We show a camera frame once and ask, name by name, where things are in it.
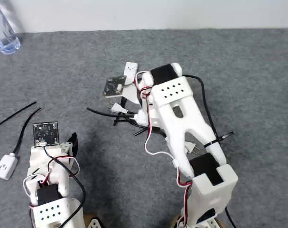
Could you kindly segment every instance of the clear plastic bottle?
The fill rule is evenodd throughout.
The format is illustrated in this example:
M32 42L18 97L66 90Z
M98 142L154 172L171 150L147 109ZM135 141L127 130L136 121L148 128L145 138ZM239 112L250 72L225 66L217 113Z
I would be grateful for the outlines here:
M0 10L0 52L9 55L20 48L20 40Z

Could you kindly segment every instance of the cable tie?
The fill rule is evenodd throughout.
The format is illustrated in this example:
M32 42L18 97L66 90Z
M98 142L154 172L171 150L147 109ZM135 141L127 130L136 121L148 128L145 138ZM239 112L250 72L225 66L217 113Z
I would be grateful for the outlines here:
M221 142L221 141L223 141L224 139L228 138L228 137L231 136L231 135L233 135L233 132L229 132L229 133L224 134L224 135L222 135L222 136L220 136L220 137L217 137L215 140L213 140L213 141L205 144L205 145L204 145L204 148L206 148L207 146L210 146L210 145L212 145L212 144L214 144L214 143L216 143L216 142L217 142L217 143L218 143L218 142Z

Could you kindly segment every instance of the electrical outlet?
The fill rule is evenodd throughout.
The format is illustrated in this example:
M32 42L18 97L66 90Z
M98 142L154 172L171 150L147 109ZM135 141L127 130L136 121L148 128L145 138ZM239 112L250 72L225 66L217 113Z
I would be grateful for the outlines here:
M138 71L138 64L127 62L125 69L124 69L124 76L126 76L125 85L129 85L134 81L134 76L136 75L136 72Z
M5 154L0 161L0 178L9 180L15 167L17 165L17 158L15 154Z

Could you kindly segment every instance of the white wall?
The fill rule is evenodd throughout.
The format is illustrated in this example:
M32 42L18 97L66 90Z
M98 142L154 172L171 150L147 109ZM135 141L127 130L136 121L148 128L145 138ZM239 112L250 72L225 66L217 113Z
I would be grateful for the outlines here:
M288 0L0 0L18 31L288 27Z

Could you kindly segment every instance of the circuit board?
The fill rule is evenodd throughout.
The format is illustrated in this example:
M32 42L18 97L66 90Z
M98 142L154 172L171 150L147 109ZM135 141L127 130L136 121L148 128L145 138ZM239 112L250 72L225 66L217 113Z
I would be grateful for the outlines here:
M34 123L33 136L35 146L59 145L58 123L57 122Z
M121 96L125 81L126 76L108 78L102 95L107 98Z

